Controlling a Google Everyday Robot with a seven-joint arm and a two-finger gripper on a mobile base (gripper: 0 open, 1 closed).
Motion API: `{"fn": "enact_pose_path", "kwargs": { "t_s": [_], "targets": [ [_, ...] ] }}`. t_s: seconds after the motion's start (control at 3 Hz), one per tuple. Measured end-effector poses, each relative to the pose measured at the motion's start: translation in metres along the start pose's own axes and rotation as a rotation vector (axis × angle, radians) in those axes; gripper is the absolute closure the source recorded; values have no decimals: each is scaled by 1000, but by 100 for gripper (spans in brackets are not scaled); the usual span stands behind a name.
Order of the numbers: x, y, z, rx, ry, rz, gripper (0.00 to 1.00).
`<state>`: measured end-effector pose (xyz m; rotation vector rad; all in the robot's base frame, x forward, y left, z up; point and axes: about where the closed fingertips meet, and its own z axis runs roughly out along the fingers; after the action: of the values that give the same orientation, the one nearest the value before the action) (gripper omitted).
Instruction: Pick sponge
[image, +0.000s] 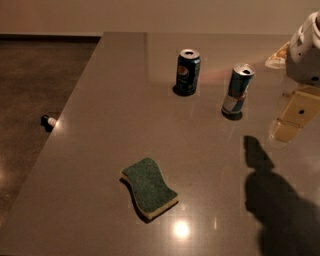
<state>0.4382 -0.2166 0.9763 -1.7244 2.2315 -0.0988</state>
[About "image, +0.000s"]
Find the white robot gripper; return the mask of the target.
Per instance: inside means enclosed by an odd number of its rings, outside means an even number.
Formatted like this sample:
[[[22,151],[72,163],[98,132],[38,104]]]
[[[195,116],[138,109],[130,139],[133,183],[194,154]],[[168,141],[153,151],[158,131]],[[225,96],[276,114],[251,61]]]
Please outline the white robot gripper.
[[[287,42],[273,53],[265,66],[285,69],[287,76],[301,84],[288,97],[281,115],[276,119],[271,137],[291,142],[320,112],[320,11],[310,14]]]

